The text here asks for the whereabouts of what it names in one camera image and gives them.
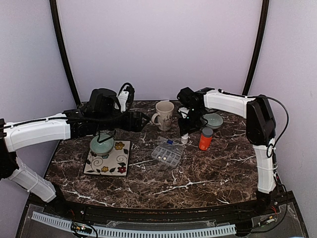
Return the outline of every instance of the table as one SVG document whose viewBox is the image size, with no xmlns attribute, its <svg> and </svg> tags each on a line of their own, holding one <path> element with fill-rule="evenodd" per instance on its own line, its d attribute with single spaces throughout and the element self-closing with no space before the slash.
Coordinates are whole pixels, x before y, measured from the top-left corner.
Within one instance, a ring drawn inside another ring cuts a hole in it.
<svg viewBox="0 0 317 238">
<path fill-rule="evenodd" d="M 156 101 L 137 101 L 131 110 L 155 113 Z M 137 208 L 179 209 L 233 204 L 256 198 L 258 173 L 255 153 L 245 135 L 246 121 L 218 112 L 223 126 L 214 131 L 207 151 L 198 148 L 200 132 L 190 135 L 176 168 L 153 160 L 157 137 L 180 140 L 175 104 L 173 124 L 167 132 L 149 123 L 142 132 L 117 130 L 116 138 L 131 140 L 129 172 L 126 178 L 83 174 L 93 137 L 59 143 L 46 179 L 58 184 L 68 201 L 90 205 Z"/>
</svg>

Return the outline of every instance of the orange container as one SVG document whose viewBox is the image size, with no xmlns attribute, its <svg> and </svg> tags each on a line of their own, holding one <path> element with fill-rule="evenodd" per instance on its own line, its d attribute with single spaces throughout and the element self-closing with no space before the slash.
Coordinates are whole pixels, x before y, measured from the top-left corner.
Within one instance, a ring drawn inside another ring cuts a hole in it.
<svg viewBox="0 0 317 238">
<path fill-rule="evenodd" d="M 213 130 L 209 127 L 203 129 L 202 135 L 200 136 L 199 148 L 201 150 L 207 150 L 211 144 Z"/>
</svg>

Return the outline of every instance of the mug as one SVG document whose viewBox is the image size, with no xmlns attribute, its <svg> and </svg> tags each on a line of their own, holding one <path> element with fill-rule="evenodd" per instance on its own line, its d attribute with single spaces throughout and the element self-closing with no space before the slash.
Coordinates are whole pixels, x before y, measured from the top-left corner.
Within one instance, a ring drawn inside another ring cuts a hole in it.
<svg viewBox="0 0 317 238">
<path fill-rule="evenodd" d="M 162 131 L 167 131 L 171 128 L 173 121 L 173 110 L 174 104 L 169 101 L 161 101 L 155 105 L 157 113 L 152 116 L 153 124 L 157 125 L 158 128 Z"/>
</svg>

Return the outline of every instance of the light blue bowl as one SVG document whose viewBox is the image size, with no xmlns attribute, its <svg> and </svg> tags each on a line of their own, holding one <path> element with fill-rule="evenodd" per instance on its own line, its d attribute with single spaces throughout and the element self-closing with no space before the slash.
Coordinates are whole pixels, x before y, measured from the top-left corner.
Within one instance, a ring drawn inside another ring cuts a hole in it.
<svg viewBox="0 0 317 238">
<path fill-rule="evenodd" d="M 216 113 L 205 114 L 204 119 L 206 119 L 208 121 L 208 124 L 206 126 L 213 129 L 213 130 L 218 129 L 223 124 L 222 116 L 220 116 Z"/>
<path fill-rule="evenodd" d="M 109 138 L 110 135 L 108 134 L 101 134 L 100 135 L 100 140 L 104 140 Z M 92 139 L 92 141 L 90 142 L 90 149 L 92 150 L 92 152 L 94 152 L 95 154 L 99 155 L 99 156 L 105 156 L 107 154 L 110 153 L 110 151 L 113 149 L 114 146 L 114 139 L 111 138 L 109 140 L 106 140 L 103 143 L 99 143 L 97 141 L 98 136 L 95 136 L 94 139 Z"/>
</svg>

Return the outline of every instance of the printed design on mug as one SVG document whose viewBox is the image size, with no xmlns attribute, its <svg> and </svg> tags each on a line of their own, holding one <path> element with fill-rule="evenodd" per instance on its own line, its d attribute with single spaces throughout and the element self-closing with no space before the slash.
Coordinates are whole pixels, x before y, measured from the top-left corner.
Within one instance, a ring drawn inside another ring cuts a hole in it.
<svg viewBox="0 0 317 238">
<path fill-rule="evenodd" d="M 166 116 L 166 118 L 163 119 L 164 125 L 169 126 L 169 125 L 171 125 L 171 123 L 172 123 L 172 115 L 168 115 L 168 116 Z"/>
</svg>

